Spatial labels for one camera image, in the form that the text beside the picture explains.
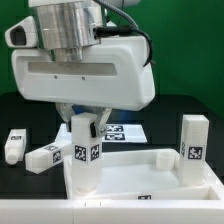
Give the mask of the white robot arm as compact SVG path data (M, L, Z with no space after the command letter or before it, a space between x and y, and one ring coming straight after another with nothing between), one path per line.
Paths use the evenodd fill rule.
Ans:
M97 115L103 136L113 108L140 110L154 98L152 41L109 0L28 0L32 15L5 32L24 98L54 102L65 122L75 105Z

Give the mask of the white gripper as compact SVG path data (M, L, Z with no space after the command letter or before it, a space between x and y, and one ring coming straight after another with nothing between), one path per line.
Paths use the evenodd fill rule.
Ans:
M143 37L112 37L85 48L79 63L53 62L44 50L17 49L12 53L12 66L21 95L55 102L68 132L77 105L95 106L91 136L102 138L111 108L138 111L155 97L152 69L146 58Z

